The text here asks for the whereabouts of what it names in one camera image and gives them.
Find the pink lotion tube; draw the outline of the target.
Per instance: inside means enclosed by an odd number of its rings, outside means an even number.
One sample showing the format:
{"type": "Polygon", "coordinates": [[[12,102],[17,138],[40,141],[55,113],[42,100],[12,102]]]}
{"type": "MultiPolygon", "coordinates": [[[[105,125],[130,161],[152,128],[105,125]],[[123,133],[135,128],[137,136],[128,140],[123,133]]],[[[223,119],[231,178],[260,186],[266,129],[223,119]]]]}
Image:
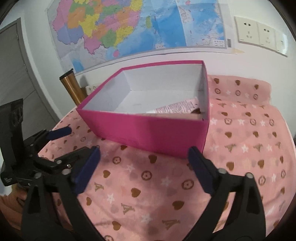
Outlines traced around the pink lotion tube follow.
{"type": "Polygon", "coordinates": [[[203,120],[199,101],[196,97],[156,108],[144,113],[144,115],[192,121],[203,120]]]}

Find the gold thermos bottle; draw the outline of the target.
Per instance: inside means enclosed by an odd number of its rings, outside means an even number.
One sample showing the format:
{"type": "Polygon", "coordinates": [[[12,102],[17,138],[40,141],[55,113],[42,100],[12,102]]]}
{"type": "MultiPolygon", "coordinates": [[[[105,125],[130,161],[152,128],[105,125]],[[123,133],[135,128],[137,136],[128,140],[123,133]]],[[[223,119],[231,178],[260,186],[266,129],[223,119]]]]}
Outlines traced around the gold thermos bottle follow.
{"type": "Polygon", "coordinates": [[[59,80],[64,85],[77,106],[79,106],[83,100],[86,99],[86,92],[79,86],[73,68],[60,76],[59,80]]]}

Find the grey door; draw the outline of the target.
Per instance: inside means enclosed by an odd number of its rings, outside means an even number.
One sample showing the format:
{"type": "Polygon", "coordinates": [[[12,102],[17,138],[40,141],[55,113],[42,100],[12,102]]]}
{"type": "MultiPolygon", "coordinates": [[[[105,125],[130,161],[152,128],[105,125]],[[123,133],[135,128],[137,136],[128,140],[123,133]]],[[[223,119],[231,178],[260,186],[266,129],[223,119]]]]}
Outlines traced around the grey door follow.
{"type": "Polygon", "coordinates": [[[1,29],[1,105],[21,98],[25,136],[51,129],[59,121],[33,73],[17,19],[1,29]]]}

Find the pink patterned cloth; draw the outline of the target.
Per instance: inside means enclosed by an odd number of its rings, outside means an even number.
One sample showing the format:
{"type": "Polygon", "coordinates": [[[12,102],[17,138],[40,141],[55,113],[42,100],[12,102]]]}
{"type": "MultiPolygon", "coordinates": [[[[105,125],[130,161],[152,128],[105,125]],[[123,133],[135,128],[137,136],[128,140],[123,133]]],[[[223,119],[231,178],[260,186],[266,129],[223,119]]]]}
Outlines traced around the pink patterned cloth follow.
{"type": "MultiPolygon", "coordinates": [[[[204,156],[230,174],[250,172],[271,232],[295,195],[295,146],[271,85],[237,76],[208,77],[210,125],[204,156]]],[[[71,135],[48,143],[48,160],[97,146],[101,160],[78,196],[105,240],[182,240],[210,200],[187,160],[142,151],[97,137],[72,110],[58,124],[71,135]]]]}

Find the pink cardboard box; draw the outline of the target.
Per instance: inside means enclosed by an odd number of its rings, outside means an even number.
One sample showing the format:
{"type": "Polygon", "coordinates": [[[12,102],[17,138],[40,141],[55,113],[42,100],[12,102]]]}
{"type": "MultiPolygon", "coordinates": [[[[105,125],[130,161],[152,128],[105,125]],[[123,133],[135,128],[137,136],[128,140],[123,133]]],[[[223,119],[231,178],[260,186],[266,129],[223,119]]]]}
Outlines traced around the pink cardboard box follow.
{"type": "Polygon", "coordinates": [[[99,137],[186,158],[190,147],[204,149],[208,133],[205,63],[179,60],[121,68],[77,112],[99,137]]]}

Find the wall map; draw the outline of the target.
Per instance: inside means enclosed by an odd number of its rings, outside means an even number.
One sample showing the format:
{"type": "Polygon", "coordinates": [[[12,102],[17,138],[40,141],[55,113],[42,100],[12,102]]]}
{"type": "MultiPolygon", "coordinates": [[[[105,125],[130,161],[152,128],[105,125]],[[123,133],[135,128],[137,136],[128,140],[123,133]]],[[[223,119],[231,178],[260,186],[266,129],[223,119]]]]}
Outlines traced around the wall map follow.
{"type": "Polygon", "coordinates": [[[226,1],[52,1],[47,16],[64,71],[233,46],[226,1]]]}

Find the white wall socket panel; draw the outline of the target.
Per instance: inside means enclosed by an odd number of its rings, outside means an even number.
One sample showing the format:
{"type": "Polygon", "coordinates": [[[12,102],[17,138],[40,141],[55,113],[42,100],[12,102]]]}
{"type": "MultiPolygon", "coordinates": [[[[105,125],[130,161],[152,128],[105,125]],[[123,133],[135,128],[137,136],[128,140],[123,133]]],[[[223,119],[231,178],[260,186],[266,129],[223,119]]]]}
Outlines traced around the white wall socket panel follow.
{"type": "Polygon", "coordinates": [[[287,56],[286,34],[257,21],[235,16],[238,42],[269,49],[287,56]]]}

